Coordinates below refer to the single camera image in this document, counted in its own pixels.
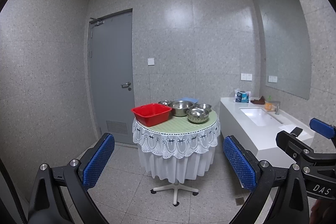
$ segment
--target floor drain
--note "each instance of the floor drain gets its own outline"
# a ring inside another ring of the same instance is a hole
[[[236,198],[236,205],[243,205],[245,202],[244,198]]]

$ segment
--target brown towel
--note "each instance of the brown towel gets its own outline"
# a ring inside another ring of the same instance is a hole
[[[262,96],[259,100],[251,100],[252,104],[255,105],[264,105],[265,104],[265,98]]]

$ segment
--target red plastic basin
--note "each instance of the red plastic basin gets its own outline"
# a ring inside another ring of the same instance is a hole
[[[146,127],[152,127],[167,121],[171,110],[171,107],[156,103],[138,106],[131,109],[135,118]]]

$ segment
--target faucet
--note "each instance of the faucet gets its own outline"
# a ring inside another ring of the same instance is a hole
[[[271,104],[277,104],[277,107],[275,109],[275,114],[279,115],[279,109],[280,109],[280,101],[268,101]]]

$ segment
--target blue gripper pad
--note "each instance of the blue gripper pad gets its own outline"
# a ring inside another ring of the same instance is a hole
[[[240,145],[234,136],[227,136],[224,139],[223,150],[243,187],[253,191],[257,185],[257,180],[260,178],[260,169],[256,165],[258,161],[247,153],[247,150]]]
[[[114,150],[114,137],[111,134],[105,133],[101,139],[97,142],[94,148],[89,149],[87,152],[88,156],[85,157],[85,154],[82,158],[84,162],[81,162],[81,165],[85,165],[85,161],[90,158],[89,162],[86,164],[85,168],[80,170],[80,178],[84,189],[87,191],[90,188],[93,188],[101,172],[103,172],[106,163],[108,162],[112,152]]]
[[[320,121],[319,119],[311,119],[309,126],[312,130],[316,131],[327,139],[335,137],[335,128],[325,122]]]

